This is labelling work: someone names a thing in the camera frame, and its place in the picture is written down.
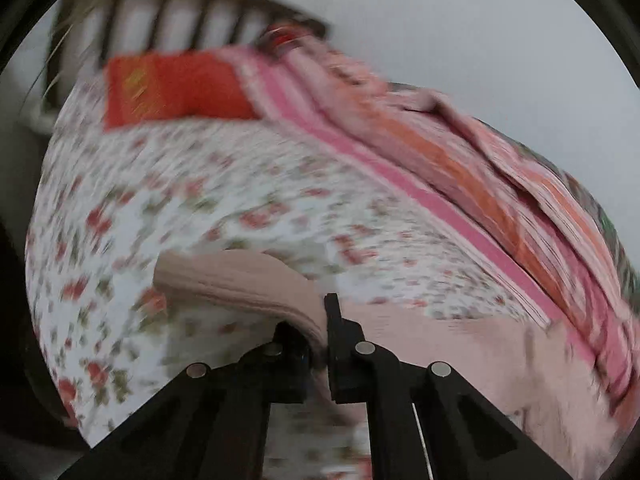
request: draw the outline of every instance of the red pillow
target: red pillow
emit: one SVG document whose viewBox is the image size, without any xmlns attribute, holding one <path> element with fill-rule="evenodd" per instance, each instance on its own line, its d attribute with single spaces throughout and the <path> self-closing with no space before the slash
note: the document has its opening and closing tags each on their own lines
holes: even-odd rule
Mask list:
<svg viewBox="0 0 640 480">
<path fill-rule="evenodd" d="M 107 129 L 189 115 L 258 118 L 233 67 L 211 52 L 115 57 L 106 73 Z"/>
</svg>

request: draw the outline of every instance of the bedsheet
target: bedsheet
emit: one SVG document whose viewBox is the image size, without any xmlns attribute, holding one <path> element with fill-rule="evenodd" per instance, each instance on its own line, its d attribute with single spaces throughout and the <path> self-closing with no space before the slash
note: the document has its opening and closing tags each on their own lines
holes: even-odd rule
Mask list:
<svg viewBox="0 0 640 480">
<path fill-rule="evenodd" d="M 345 299 L 439 319 L 521 304 L 428 217 L 380 184 L 263 121 L 183 120 L 103 134 L 104 83 L 63 108 L 26 247 L 31 315 L 72 420 L 94 446 L 194 361 L 217 367 L 275 321 L 151 287 L 162 250 L 265 251 Z M 266 478 L 370 475 L 366 425 L 340 427 L 315 400 L 276 406 Z"/>
</svg>

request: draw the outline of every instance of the bed headboard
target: bed headboard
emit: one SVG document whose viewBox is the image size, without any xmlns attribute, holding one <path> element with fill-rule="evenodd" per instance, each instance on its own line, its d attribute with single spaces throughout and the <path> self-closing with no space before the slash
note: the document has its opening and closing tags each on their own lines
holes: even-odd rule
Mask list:
<svg viewBox="0 0 640 480">
<path fill-rule="evenodd" d="M 51 34 L 45 102 L 59 110 L 79 74 L 119 54 L 250 43 L 277 20 L 328 26 L 276 0 L 62 0 Z"/>
</svg>

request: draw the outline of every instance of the metal headboard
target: metal headboard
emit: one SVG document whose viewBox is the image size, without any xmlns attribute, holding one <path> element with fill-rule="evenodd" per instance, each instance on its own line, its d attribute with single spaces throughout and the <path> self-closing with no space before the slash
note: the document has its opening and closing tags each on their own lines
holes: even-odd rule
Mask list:
<svg viewBox="0 0 640 480">
<path fill-rule="evenodd" d="M 105 6 L 104 19 L 98 32 L 98 65 L 104 66 L 110 57 L 113 44 L 114 24 L 122 13 L 124 0 L 62 0 L 60 9 L 54 24 L 49 56 L 46 66 L 45 102 L 54 110 L 59 109 L 64 98 L 59 96 L 58 75 L 62 69 L 62 59 L 70 29 L 74 23 L 81 21 L 86 16 L 87 9 L 98 3 Z M 146 38 L 146 51 L 154 50 L 158 41 L 158 33 L 162 20 L 165 18 L 168 3 L 171 0 L 157 0 L 157 8 L 152 19 Z M 209 17 L 210 10 L 217 0 L 199 0 L 199 13 L 193 23 L 188 42 L 188 50 L 197 50 L 201 47 L 204 24 Z M 270 25 L 281 19 L 291 19 L 304 23 L 320 38 L 327 34 L 328 26 L 318 19 L 311 18 L 306 12 L 286 6 L 275 0 L 231 0 L 235 2 L 235 22 L 231 27 L 226 44 L 239 42 L 247 16 L 253 10 L 260 10 L 267 17 L 266 23 Z"/>
</svg>

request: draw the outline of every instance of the pink towel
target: pink towel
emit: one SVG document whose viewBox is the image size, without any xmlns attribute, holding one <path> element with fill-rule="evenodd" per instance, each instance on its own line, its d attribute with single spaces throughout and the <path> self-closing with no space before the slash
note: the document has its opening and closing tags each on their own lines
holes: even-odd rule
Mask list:
<svg viewBox="0 0 640 480">
<path fill-rule="evenodd" d="M 286 320 L 317 356 L 324 355 L 326 315 L 314 284 L 272 256 L 164 252 L 154 286 L 170 300 L 205 300 Z M 525 433 L 574 478 L 597 478 L 613 459 L 618 427 L 593 371 L 569 350 L 561 324 L 544 332 L 504 316 L 434 320 L 388 304 L 343 302 L 342 313 L 402 361 L 450 363 L 503 413 L 519 413 Z M 326 374 L 316 379 L 329 399 Z M 348 410 L 341 413 L 362 420 L 361 406 Z"/>
</svg>

